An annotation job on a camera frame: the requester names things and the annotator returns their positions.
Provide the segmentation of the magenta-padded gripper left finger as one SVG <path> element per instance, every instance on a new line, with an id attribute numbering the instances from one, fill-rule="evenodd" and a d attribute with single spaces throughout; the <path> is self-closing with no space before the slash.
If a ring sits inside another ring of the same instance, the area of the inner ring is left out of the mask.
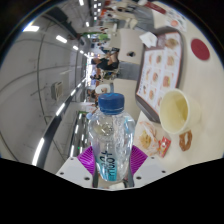
<path id="1" fill-rule="evenodd" d="M 69 157 L 56 175 L 84 188 L 97 188 L 98 172 L 92 147 L 77 157 Z"/>

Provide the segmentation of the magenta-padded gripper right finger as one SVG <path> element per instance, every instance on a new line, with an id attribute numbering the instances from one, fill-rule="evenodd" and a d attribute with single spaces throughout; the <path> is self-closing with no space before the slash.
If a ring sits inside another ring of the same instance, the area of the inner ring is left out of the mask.
<path id="1" fill-rule="evenodd" d="M 147 156 L 138 147 L 133 146 L 128 168 L 128 185 L 140 188 L 167 175 L 167 170 L 155 156 Z"/>

